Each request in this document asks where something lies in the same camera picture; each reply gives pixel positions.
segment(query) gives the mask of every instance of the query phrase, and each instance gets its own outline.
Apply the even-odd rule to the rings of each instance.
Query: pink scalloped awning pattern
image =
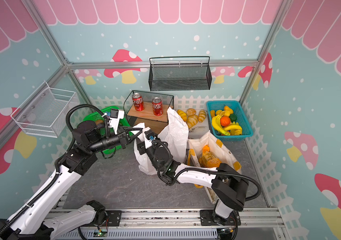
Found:
[[[37,30],[21,0],[0,0],[0,53],[10,47],[10,41],[22,41],[26,32]]]
[[[282,27],[341,76],[341,0],[294,0]]]
[[[35,0],[48,25],[244,24],[269,25],[281,0]]]

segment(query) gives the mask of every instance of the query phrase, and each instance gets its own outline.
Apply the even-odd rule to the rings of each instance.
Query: gray table surface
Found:
[[[257,180],[244,141],[224,142],[242,166],[242,174]],[[119,149],[111,159],[97,154],[91,168],[74,185],[64,209],[77,209],[96,200],[107,209],[214,207],[204,188],[193,184],[166,186],[157,175],[146,175],[138,168],[133,144]],[[256,192],[250,184],[247,196]],[[245,207],[266,207],[264,196],[245,203]]]

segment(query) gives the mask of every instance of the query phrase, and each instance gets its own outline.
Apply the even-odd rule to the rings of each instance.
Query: blue plastic basket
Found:
[[[238,101],[209,101],[206,102],[206,107],[208,108],[209,115],[209,124],[212,124],[212,117],[210,115],[210,111],[214,110],[224,110],[224,107],[228,106],[233,109],[233,113],[237,116],[236,122],[242,127],[243,134],[238,136],[222,136],[221,133],[216,131],[213,127],[213,135],[220,139],[221,141],[241,141],[245,139],[245,137],[253,136],[253,130],[250,127],[248,119],[245,116],[244,110],[242,109],[240,103]]]

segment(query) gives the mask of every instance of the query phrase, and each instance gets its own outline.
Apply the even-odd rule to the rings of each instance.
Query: yellow package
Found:
[[[202,156],[198,162],[202,167],[218,167],[221,161],[209,150],[210,148],[208,145],[205,145],[202,148]]]

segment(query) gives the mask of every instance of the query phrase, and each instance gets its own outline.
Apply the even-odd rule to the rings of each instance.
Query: black wire mesh basket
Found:
[[[150,58],[151,91],[209,90],[209,56]]]

